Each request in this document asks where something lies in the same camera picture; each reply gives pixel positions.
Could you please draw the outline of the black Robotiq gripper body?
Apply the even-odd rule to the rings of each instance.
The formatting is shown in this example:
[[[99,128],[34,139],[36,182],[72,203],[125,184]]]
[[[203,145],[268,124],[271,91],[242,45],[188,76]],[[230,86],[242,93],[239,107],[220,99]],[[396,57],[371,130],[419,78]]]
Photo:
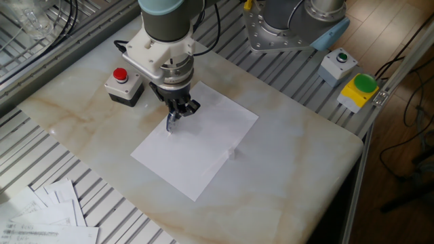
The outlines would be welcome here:
[[[169,90],[163,89],[155,85],[153,82],[150,82],[149,87],[153,90],[154,94],[161,102],[167,103],[172,101],[177,104],[186,104],[191,99],[190,84],[180,89]]]

